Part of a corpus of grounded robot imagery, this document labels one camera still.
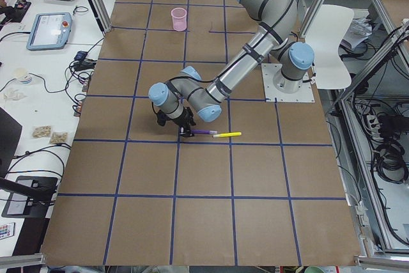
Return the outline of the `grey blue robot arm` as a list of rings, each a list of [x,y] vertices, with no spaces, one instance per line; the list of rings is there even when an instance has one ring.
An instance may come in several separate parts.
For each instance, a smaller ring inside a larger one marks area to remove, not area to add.
[[[193,136],[194,115],[204,122],[217,119],[222,112],[222,101],[269,54],[282,65],[276,87],[284,93],[296,92],[306,71],[313,65],[312,47],[289,41],[297,19],[298,0],[237,1],[250,18],[259,23],[256,34],[205,88],[200,85],[203,80],[192,66],[180,70],[176,77],[166,82],[152,85],[148,96],[152,106],[159,108],[155,114],[160,126],[172,121],[179,126],[181,136]]]

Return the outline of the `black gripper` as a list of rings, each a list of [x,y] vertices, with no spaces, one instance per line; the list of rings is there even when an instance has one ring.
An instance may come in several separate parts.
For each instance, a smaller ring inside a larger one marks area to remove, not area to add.
[[[194,115],[190,107],[184,107],[182,113],[177,118],[171,119],[166,113],[159,110],[156,113],[157,123],[163,127],[167,121],[173,121],[177,126],[181,127],[179,136],[181,137],[194,137],[194,133],[191,130],[192,126],[195,126]]]

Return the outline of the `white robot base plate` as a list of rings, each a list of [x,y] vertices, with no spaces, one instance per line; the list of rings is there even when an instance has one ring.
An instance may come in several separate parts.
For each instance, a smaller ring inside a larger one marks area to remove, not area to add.
[[[282,75],[282,65],[261,65],[265,100],[267,102],[314,103],[314,94],[308,73],[301,80],[290,81]]]

